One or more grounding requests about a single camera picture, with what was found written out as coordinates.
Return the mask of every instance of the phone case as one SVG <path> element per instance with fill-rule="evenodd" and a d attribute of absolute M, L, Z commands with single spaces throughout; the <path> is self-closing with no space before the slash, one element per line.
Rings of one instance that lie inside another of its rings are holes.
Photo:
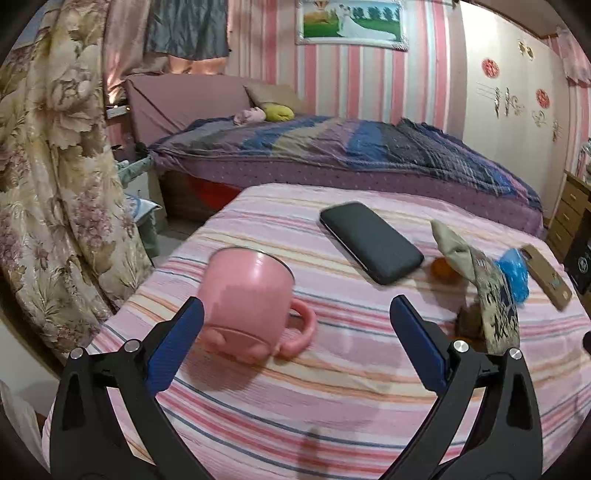
<path fill-rule="evenodd" d="M 564 310 L 569 304 L 573 292 L 562 277 L 533 245 L 521 247 L 519 251 L 532 278 L 542 287 L 554 306 L 559 310 Z"/>
<path fill-rule="evenodd" d="M 423 262 L 417 247 L 363 203 L 322 210 L 320 222 L 380 285 L 408 275 Z"/>

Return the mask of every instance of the red decoration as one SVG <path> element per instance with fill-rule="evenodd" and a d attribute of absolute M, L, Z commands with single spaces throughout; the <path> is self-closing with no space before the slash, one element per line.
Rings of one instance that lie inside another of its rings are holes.
<path fill-rule="evenodd" d="M 482 71 L 490 79 L 496 79 L 501 72 L 496 62 L 491 59 L 482 60 Z"/>
<path fill-rule="evenodd" d="M 535 93 L 535 98 L 536 98 L 536 100 L 538 100 L 538 104 L 542 108 L 550 108 L 550 97 L 548 96 L 548 94 L 544 90 L 539 89 Z"/>

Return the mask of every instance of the picture frame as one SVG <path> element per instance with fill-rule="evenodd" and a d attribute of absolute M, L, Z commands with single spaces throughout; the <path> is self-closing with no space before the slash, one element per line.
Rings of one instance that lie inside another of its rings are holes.
<path fill-rule="evenodd" d="M 297 0 L 295 43 L 407 51 L 404 0 Z"/>

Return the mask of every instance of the black phone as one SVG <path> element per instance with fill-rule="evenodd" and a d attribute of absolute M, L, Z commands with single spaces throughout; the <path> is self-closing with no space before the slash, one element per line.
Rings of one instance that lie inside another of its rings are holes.
<path fill-rule="evenodd" d="M 380 285 L 403 278 L 423 263 L 418 248 L 363 203 L 324 209 L 320 223 Z"/>

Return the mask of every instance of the screw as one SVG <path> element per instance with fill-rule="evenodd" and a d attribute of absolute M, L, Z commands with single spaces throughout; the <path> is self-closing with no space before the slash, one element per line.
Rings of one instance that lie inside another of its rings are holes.
<path fill-rule="evenodd" d="M 126 352 L 133 353 L 133 352 L 137 352 L 139 350 L 140 346 L 141 346 L 141 343 L 139 342 L 139 340 L 128 340 L 125 342 L 123 349 Z"/>
<path fill-rule="evenodd" d="M 70 352 L 70 358 L 73 358 L 74 360 L 78 360 L 82 355 L 84 355 L 84 349 L 79 346 Z"/>
<path fill-rule="evenodd" d="M 468 345 L 464 340 L 456 340 L 455 342 L 453 342 L 453 347 L 458 352 L 464 353 L 468 351 L 470 345 Z"/>
<path fill-rule="evenodd" d="M 511 350 L 509 350 L 509 356 L 513 360 L 520 360 L 521 357 L 523 357 L 523 353 L 521 353 L 521 350 L 519 350 L 518 348 L 512 348 Z"/>

